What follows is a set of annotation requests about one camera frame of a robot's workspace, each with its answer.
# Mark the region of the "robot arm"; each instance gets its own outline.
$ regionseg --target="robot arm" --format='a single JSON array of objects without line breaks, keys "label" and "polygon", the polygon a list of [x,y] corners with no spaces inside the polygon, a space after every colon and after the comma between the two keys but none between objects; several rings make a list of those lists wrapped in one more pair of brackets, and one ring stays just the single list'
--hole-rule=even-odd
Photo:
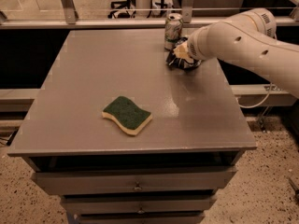
[{"label": "robot arm", "polygon": [[299,98],[299,46],[273,38],[276,24],[266,9],[253,9],[202,27],[187,41],[196,60],[217,57],[269,80]]}]

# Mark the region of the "drawer knob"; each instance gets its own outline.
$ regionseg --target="drawer knob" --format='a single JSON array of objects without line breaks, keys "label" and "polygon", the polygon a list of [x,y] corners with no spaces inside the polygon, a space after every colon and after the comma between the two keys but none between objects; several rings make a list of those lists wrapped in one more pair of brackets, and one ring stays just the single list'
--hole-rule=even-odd
[{"label": "drawer knob", "polygon": [[140,187],[140,184],[136,182],[136,186],[133,188],[134,191],[142,191],[142,188]]},{"label": "drawer knob", "polygon": [[145,214],[146,212],[140,207],[139,211],[137,212],[138,214]]}]

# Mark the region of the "gray tabletop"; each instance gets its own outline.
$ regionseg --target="gray tabletop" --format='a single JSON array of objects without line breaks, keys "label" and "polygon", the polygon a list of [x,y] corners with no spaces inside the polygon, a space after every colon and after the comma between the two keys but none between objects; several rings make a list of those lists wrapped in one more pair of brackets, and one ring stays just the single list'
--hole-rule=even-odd
[{"label": "gray tabletop", "polygon": [[[164,30],[72,31],[8,154],[90,155],[256,148],[216,59],[165,65]],[[123,95],[153,120],[135,137],[101,112]]]}]

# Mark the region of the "tin can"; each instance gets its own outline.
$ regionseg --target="tin can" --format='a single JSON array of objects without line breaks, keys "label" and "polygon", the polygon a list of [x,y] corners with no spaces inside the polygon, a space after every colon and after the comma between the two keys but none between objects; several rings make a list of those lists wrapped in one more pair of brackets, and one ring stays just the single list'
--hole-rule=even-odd
[{"label": "tin can", "polygon": [[178,13],[170,13],[166,18],[165,24],[165,42],[166,49],[172,49],[180,39],[183,28],[182,16]]}]

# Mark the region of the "green sponge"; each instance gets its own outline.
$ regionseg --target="green sponge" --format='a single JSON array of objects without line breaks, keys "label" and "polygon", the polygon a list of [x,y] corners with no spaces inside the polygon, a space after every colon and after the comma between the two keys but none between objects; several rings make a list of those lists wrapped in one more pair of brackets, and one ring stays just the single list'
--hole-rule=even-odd
[{"label": "green sponge", "polygon": [[137,135],[151,120],[150,112],[139,108],[130,99],[119,96],[102,112],[103,118],[111,119],[130,135]]}]

